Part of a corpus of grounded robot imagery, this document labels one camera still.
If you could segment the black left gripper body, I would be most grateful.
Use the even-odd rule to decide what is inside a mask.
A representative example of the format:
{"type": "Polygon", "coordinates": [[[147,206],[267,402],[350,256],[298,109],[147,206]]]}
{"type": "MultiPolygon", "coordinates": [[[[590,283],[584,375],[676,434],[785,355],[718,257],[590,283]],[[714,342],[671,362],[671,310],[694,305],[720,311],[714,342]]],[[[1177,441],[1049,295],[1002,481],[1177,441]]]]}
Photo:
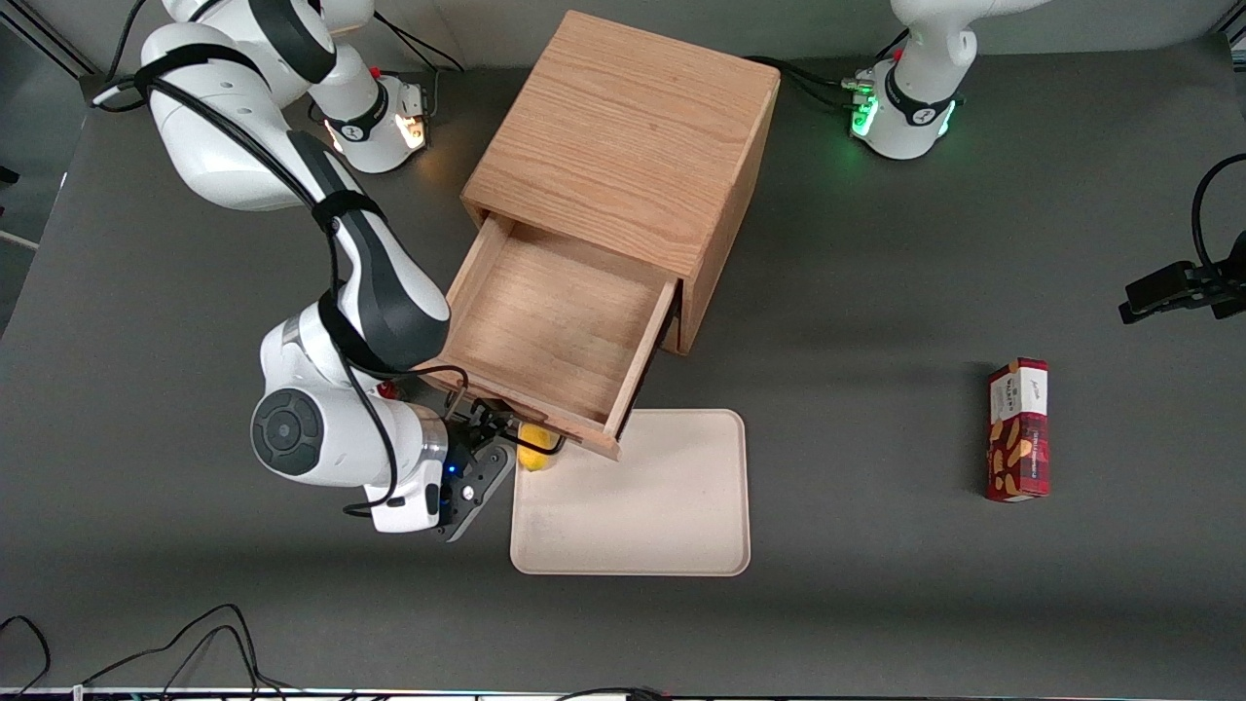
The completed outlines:
{"type": "Polygon", "coordinates": [[[1229,256],[1212,261],[1202,234],[1197,234],[1197,261],[1201,275],[1201,303],[1216,319],[1229,319],[1245,311],[1245,232],[1234,240],[1229,256]]]}

